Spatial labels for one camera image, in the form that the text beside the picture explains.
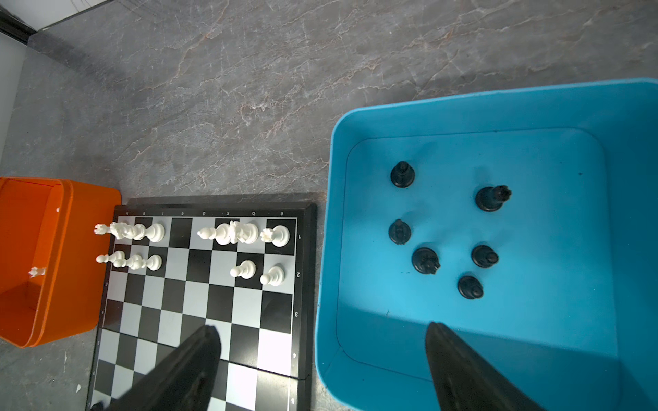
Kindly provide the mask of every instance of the white wall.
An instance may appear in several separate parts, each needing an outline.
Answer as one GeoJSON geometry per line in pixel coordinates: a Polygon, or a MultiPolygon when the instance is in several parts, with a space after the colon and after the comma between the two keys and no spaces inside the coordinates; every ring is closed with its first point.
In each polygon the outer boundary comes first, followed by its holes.
{"type": "Polygon", "coordinates": [[[35,30],[86,10],[104,0],[0,0],[0,5],[35,30]]]}
{"type": "Polygon", "coordinates": [[[5,148],[7,128],[14,108],[20,69],[23,67],[27,47],[0,33],[0,158],[5,148]]]}

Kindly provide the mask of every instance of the chessboard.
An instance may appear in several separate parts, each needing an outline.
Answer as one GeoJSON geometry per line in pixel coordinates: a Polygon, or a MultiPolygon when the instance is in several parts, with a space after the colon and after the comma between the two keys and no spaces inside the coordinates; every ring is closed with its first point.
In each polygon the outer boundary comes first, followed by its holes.
{"type": "Polygon", "coordinates": [[[117,206],[114,221],[162,224],[157,243],[106,234],[112,236],[109,254],[159,255],[162,265],[133,270],[107,263],[88,407],[108,406],[208,324],[222,345],[209,411],[310,409],[313,203],[117,206]],[[220,245],[197,235],[232,220],[259,230],[285,226],[290,240],[282,247],[260,238],[220,245]],[[255,275],[232,277],[231,268],[244,260],[255,263],[255,275]],[[263,285],[260,277],[273,266],[284,270],[284,281],[263,285]]]}

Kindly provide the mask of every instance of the chessboard frame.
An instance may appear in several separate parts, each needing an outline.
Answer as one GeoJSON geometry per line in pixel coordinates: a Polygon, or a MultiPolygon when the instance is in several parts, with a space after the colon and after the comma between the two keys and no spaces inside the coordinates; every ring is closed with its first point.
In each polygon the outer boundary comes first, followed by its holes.
{"type": "MultiPolygon", "coordinates": [[[[295,293],[293,298],[293,311],[299,313],[299,320],[293,318],[292,339],[299,347],[299,355],[291,362],[291,370],[297,377],[299,390],[298,409],[310,409],[311,406],[311,370],[313,356],[313,304],[315,297],[315,253],[316,253],[316,227],[317,206],[311,202],[289,203],[226,203],[226,204],[144,204],[144,205],[118,205],[114,208],[112,221],[120,216],[171,216],[171,217],[279,217],[297,218],[297,241],[295,268],[295,293]]],[[[109,253],[114,250],[115,237],[111,236],[109,253]]],[[[111,265],[105,269],[103,296],[99,310],[98,326],[93,350],[93,362],[89,375],[86,408],[92,406],[93,384],[95,381],[94,364],[98,362],[99,346],[101,341],[102,324],[105,320],[103,302],[107,299],[107,290],[110,278],[111,265]]]]}

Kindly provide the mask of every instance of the white chess piece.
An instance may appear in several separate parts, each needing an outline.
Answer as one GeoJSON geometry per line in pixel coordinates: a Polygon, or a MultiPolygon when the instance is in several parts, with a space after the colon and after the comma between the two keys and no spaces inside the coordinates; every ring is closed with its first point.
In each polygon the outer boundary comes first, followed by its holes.
{"type": "Polygon", "coordinates": [[[263,240],[263,243],[272,243],[277,247],[283,247],[290,240],[290,231],[284,226],[266,228],[261,232],[261,240],[263,240]]]}
{"type": "Polygon", "coordinates": [[[155,223],[148,228],[143,224],[135,224],[134,226],[131,226],[124,222],[113,222],[109,227],[105,224],[96,224],[93,232],[98,235],[112,233],[119,240],[127,238],[139,241],[146,237],[154,243],[162,241],[162,239],[165,238],[165,227],[158,223],[155,223]]]}
{"type": "Polygon", "coordinates": [[[139,270],[142,267],[143,259],[141,255],[135,254],[130,258],[117,258],[113,265],[117,268],[128,267],[132,270],[139,270]]]}
{"type": "Polygon", "coordinates": [[[146,261],[144,261],[141,255],[135,254],[126,260],[126,265],[131,270],[139,270],[140,268],[146,267],[146,261]]]}
{"type": "Polygon", "coordinates": [[[165,227],[162,224],[154,223],[144,231],[144,235],[151,242],[158,243],[165,238],[165,227]]]}
{"type": "Polygon", "coordinates": [[[261,284],[266,285],[281,285],[282,282],[284,282],[284,279],[286,278],[286,273],[284,272],[284,269],[278,266],[274,266],[270,268],[270,270],[261,275],[261,284]]]}
{"type": "Polygon", "coordinates": [[[115,251],[114,254],[101,254],[98,257],[96,257],[96,262],[114,262],[118,258],[124,259],[126,258],[126,255],[123,253],[123,251],[115,251]]]}
{"type": "Polygon", "coordinates": [[[224,223],[217,226],[217,228],[202,228],[197,231],[197,235],[204,240],[214,239],[219,245],[227,245],[231,242],[230,232],[230,226],[224,223]]]}
{"type": "Polygon", "coordinates": [[[30,270],[30,278],[35,278],[36,276],[44,276],[45,275],[45,268],[36,268],[32,267],[30,270]]]}
{"type": "Polygon", "coordinates": [[[96,224],[95,230],[93,231],[97,235],[103,235],[110,232],[110,228],[105,224],[96,224]]]}
{"type": "Polygon", "coordinates": [[[124,238],[132,240],[135,237],[134,227],[123,222],[113,222],[110,224],[110,233],[112,233],[119,240],[124,238]]]}
{"type": "Polygon", "coordinates": [[[159,255],[152,255],[148,260],[144,260],[144,266],[149,270],[158,270],[163,265],[163,258],[159,255]]]}
{"type": "Polygon", "coordinates": [[[250,260],[244,260],[239,266],[231,268],[231,277],[252,278],[256,274],[256,264],[250,260]]]}
{"type": "Polygon", "coordinates": [[[231,221],[229,224],[228,235],[231,237],[231,243],[252,244],[258,240],[258,227],[252,223],[241,223],[231,221]]]}

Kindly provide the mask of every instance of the white square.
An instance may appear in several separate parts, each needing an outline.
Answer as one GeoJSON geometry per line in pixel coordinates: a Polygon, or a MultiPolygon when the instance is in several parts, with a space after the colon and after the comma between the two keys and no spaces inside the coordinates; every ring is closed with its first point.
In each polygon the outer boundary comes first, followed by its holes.
{"type": "Polygon", "coordinates": [[[146,375],[155,367],[155,355],[158,344],[143,339],[137,340],[137,351],[135,354],[135,371],[146,375]]]}
{"type": "Polygon", "coordinates": [[[241,326],[260,328],[262,295],[261,290],[235,287],[231,322],[241,326]]]}
{"type": "Polygon", "coordinates": [[[146,276],[144,278],[144,293],[141,298],[141,305],[159,310],[163,306],[164,291],[164,278],[146,276]]]}
{"type": "MultiPolygon", "coordinates": [[[[118,223],[126,223],[130,224],[131,226],[135,225],[135,217],[129,217],[129,216],[119,216],[119,218],[116,219],[116,222],[118,223]]],[[[129,238],[122,238],[121,240],[115,238],[114,239],[115,244],[132,244],[132,240],[129,238]]]]}
{"type": "Polygon", "coordinates": [[[234,251],[214,250],[210,259],[210,284],[235,287],[236,279],[231,277],[231,268],[235,267],[238,254],[234,251]]]}
{"type": "Polygon", "coordinates": [[[242,217],[240,218],[240,222],[245,224],[247,223],[256,224],[256,227],[258,227],[258,239],[256,240],[255,243],[252,244],[238,243],[238,252],[263,254],[265,252],[265,243],[263,243],[263,240],[261,240],[261,231],[267,225],[267,218],[242,217]]]}
{"type": "Polygon", "coordinates": [[[162,224],[164,227],[164,237],[157,243],[149,241],[149,245],[156,247],[169,247],[169,233],[171,231],[171,217],[153,217],[153,224],[158,223],[162,224]]]}
{"type": "Polygon", "coordinates": [[[103,328],[101,330],[101,346],[98,348],[98,359],[116,364],[116,350],[119,348],[119,333],[103,328]]]}
{"type": "Polygon", "coordinates": [[[258,368],[290,375],[292,335],[261,328],[258,337],[258,368]]]}
{"type": "Polygon", "coordinates": [[[205,318],[208,308],[208,284],[185,281],[183,314],[205,318]]]}
{"type": "Polygon", "coordinates": [[[206,325],[215,326],[215,328],[217,328],[219,342],[222,345],[222,352],[219,358],[228,361],[228,353],[231,350],[231,323],[206,318],[206,325]]]}
{"type": "Polygon", "coordinates": [[[178,347],[180,344],[180,327],[182,322],[183,314],[166,310],[160,311],[158,343],[178,347]]]}
{"type": "Polygon", "coordinates": [[[170,248],[166,254],[165,278],[181,279],[185,281],[188,276],[189,249],[170,248]]]}
{"type": "Polygon", "coordinates": [[[114,366],[114,379],[112,380],[112,398],[119,398],[132,388],[132,370],[122,366],[114,366]]]}
{"type": "Polygon", "coordinates": [[[215,228],[215,217],[192,217],[192,233],[190,234],[190,248],[195,250],[212,250],[214,240],[204,240],[197,232],[202,228],[215,228]]]}
{"type": "Polygon", "coordinates": [[[210,402],[208,403],[208,411],[225,411],[226,410],[226,401],[210,397],[210,402]]]}
{"type": "Polygon", "coordinates": [[[99,402],[103,403],[103,407],[107,408],[110,406],[110,401],[112,400],[112,397],[110,397],[107,394],[103,394],[101,391],[96,391],[93,390],[93,394],[91,394],[91,405],[98,404],[99,402]]]}
{"type": "Polygon", "coordinates": [[[226,376],[226,402],[253,410],[256,408],[256,380],[258,370],[239,366],[228,365],[226,376]]]}
{"type": "Polygon", "coordinates": [[[294,294],[295,293],[295,256],[294,255],[279,255],[279,254],[265,254],[263,257],[263,272],[268,272],[273,266],[279,266],[284,269],[284,282],[279,285],[266,284],[263,286],[263,291],[272,291],[275,293],[294,294]]]}
{"type": "MultiPolygon", "coordinates": [[[[139,254],[140,257],[142,257],[144,260],[149,258],[149,246],[148,245],[133,245],[130,247],[130,256],[134,256],[135,254],[139,254]]],[[[139,270],[133,270],[132,268],[128,269],[128,272],[131,274],[139,274],[141,276],[146,275],[146,270],[148,268],[140,268],[139,270]]]]}
{"type": "Polygon", "coordinates": [[[110,280],[107,284],[107,298],[114,301],[123,301],[126,296],[126,282],[128,273],[110,271],[110,280]]]}
{"type": "Polygon", "coordinates": [[[124,302],[123,312],[121,314],[121,327],[119,331],[123,334],[139,335],[139,318],[141,317],[141,306],[124,302]]]}

